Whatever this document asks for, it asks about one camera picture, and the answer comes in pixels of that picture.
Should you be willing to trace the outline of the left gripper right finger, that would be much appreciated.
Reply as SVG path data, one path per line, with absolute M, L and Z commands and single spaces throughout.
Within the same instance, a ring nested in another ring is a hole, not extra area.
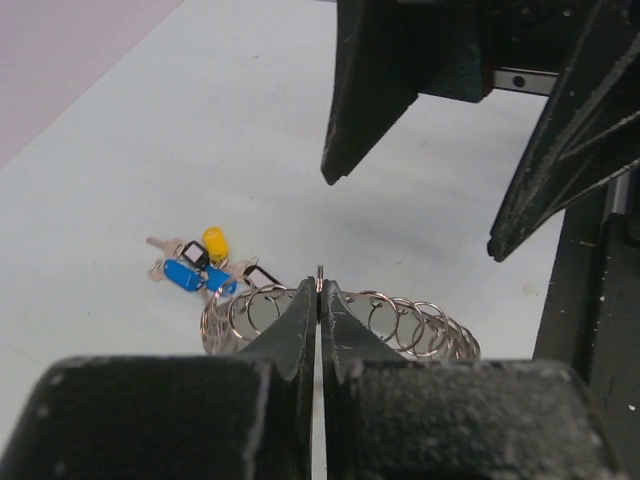
M 621 479 L 588 392 L 548 361 L 403 358 L 321 295 L 331 479 Z

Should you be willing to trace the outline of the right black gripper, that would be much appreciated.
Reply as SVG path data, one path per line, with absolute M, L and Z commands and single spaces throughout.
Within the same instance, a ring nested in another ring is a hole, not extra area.
M 639 4 L 472 5 L 480 53 L 472 96 L 551 93 L 490 232 L 488 253 L 502 262 L 554 214 L 638 167 Z

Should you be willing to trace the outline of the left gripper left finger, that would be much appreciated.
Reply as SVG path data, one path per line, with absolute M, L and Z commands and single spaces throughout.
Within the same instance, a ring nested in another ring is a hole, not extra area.
M 36 383 L 5 479 L 307 479 L 318 296 L 224 356 L 77 356 Z

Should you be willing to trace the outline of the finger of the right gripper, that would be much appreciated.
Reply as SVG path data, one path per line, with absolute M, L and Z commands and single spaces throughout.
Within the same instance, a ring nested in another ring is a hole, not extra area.
M 484 98 L 484 2 L 338 2 L 326 182 L 349 175 L 421 94 Z

